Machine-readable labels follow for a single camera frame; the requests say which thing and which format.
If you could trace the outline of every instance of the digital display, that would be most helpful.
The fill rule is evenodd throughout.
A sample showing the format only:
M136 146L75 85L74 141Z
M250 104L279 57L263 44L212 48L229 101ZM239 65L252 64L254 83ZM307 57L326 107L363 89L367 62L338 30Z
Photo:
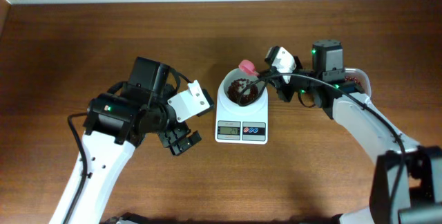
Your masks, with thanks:
M237 127L219 127L220 131L219 134L225 134L225 135L238 135L238 128Z

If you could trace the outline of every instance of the wooden surface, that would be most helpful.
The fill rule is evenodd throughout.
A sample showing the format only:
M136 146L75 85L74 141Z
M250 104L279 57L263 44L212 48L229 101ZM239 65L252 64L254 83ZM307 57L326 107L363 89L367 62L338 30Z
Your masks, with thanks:
M137 56L207 88L270 46L311 67L318 39L342 41L345 65L370 78L373 102L422 144L442 145L442 0L273 1L13 6L0 42L0 223L47 223L77 148L70 113ZM124 212L179 220L332 216L368 204L374 166L320 109L269 89L269 142L220 144L215 111L188 121L203 141L180 157L149 135L115 185L103 220ZM79 131L82 120L77 120Z
M11 5L6 0L0 0L0 37L3 31L3 26L8 16Z

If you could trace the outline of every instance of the pink object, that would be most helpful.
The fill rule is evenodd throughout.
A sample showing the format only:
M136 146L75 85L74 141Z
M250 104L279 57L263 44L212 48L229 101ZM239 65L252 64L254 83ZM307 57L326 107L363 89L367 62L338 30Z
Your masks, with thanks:
M256 72L253 62L250 62L249 60L242 60L238 67L242 72L246 73L247 75L259 75L259 73Z

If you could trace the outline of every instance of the white digital scale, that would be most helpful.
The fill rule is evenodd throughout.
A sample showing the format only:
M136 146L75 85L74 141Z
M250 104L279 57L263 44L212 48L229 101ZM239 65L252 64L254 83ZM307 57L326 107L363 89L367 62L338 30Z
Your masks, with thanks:
M215 140L239 144L265 144L269 132L267 89L264 88L264 92L254 103L239 106L227 97L227 91L233 81L241 78L251 82L257 79L256 76L247 75L237 68L227 74L218 89ZM264 84L259 83L256 86L259 92Z

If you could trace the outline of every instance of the robotic arm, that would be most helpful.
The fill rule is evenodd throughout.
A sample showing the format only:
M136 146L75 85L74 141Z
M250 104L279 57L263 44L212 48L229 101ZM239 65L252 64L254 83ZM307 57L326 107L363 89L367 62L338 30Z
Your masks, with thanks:
M169 73L176 88L166 83ZM188 81L181 93L179 77ZM185 120L212 108L213 100L197 81L190 83L166 64L138 57L129 81L90 102L80 154L50 223L98 223L120 172L146 134L158 134L163 147L178 156L201 141Z
M424 148L406 136L376 109L360 84L346 80L339 41L317 41L312 54L314 69L309 71L287 50L273 47L265 59L270 69L259 80L275 87L285 102L294 93L311 93L315 105L344 126L376 163L369 207L335 216L335 223L442 223L441 148ZM421 179L421 185L410 189L409 175Z

